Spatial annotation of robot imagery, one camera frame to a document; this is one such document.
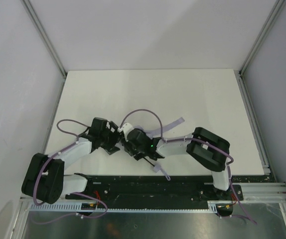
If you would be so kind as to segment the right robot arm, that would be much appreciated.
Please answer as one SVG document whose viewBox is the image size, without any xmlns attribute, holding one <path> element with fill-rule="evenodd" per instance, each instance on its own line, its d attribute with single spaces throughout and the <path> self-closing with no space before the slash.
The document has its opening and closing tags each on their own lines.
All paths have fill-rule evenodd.
<svg viewBox="0 0 286 239">
<path fill-rule="evenodd" d="M 207 170 L 211 171 L 213 187 L 217 190 L 230 189 L 230 143 L 218 135 L 202 128 L 185 136 L 163 139 L 149 137 L 140 128 L 123 126 L 118 129 L 124 150 L 135 160 L 150 158 L 157 161 L 170 156 L 189 155 Z"/>
</svg>

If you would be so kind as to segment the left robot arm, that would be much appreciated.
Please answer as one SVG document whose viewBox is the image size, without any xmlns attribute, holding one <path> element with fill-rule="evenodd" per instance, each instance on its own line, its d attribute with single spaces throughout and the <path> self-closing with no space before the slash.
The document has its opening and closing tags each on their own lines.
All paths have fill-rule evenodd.
<svg viewBox="0 0 286 239">
<path fill-rule="evenodd" d="M 31 196 L 38 206 L 44 203 L 54 204 L 64 195 L 85 190 L 88 182 L 86 177 L 79 174 L 64 174 L 74 162 L 98 148 L 104 149 L 108 154 L 119 151 L 116 147 L 119 141 L 118 126 L 114 122 L 94 118 L 92 124 L 87 126 L 76 120 L 70 121 L 86 129 L 76 134 L 57 126 L 61 132 L 74 136 L 73 142 L 49 155 L 37 153 L 30 161 L 21 192 Z"/>
</svg>

